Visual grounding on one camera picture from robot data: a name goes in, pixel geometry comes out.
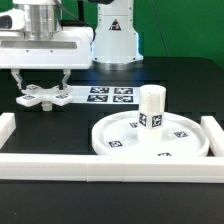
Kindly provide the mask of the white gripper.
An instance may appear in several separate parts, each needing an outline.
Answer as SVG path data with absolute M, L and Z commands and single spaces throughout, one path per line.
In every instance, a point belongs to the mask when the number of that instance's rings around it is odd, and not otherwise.
M 26 89 L 26 82 L 19 69 L 64 69 L 59 82 L 59 90 L 64 90 L 70 69 L 91 66 L 92 39 L 89 27 L 64 27 L 49 41 L 29 41 L 22 32 L 0 31 L 0 69 L 12 69 L 11 75 L 20 90 Z

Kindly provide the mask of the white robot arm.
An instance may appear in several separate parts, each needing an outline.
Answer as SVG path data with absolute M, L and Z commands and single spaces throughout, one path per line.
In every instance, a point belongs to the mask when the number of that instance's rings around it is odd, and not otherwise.
M 143 60 L 133 27 L 134 0 L 80 0 L 98 7 L 97 26 L 64 21 L 61 0 L 13 0 L 0 12 L 0 69 L 9 69 L 19 87 L 22 69 L 61 70 L 61 90 L 74 69 L 93 64 L 123 70 Z

